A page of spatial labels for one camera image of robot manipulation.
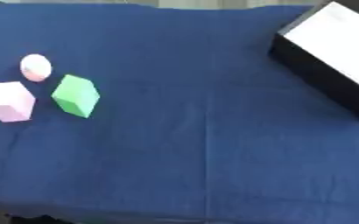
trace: box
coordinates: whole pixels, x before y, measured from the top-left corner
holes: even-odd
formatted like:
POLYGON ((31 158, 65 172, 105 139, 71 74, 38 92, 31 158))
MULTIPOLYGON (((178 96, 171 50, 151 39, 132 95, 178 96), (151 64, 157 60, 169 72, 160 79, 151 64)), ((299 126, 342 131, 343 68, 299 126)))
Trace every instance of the box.
POLYGON ((278 31, 270 53, 359 117, 359 0, 315 6, 278 31))

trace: sphere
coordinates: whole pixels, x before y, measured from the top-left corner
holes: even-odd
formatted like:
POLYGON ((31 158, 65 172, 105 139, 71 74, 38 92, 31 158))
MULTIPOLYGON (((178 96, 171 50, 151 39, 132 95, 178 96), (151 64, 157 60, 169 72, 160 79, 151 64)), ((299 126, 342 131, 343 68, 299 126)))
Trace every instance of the sphere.
POLYGON ((52 73, 52 64, 40 54, 29 54, 20 62, 20 71, 29 81, 43 81, 52 73))

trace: blue cloth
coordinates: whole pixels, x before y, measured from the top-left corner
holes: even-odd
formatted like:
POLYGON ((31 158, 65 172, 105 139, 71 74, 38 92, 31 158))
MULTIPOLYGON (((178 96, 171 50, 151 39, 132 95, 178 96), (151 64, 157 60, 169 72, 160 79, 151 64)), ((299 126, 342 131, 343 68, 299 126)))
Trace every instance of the blue cloth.
POLYGON ((0 4, 0 81, 38 98, 30 122, 0 123, 0 209, 359 224, 359 122, 267 56, 306 9, 0 4), (21 76, 28 53, 50 79, 21 76), (100 91, 89 119, 50 99, 64 74, 100 91))

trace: cube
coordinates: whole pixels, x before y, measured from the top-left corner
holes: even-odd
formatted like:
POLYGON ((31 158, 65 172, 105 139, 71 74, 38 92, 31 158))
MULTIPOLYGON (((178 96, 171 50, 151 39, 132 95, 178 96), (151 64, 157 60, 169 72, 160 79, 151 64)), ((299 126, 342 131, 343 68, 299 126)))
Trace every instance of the cube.
POLYGON ((0 82, 0 121, 30 120, 35 97, 19 81, 0 82))
POLYGON ((92 81, 67 74, 52 93, 52 98, 65 112, 88 118, 100 95, 92 81))

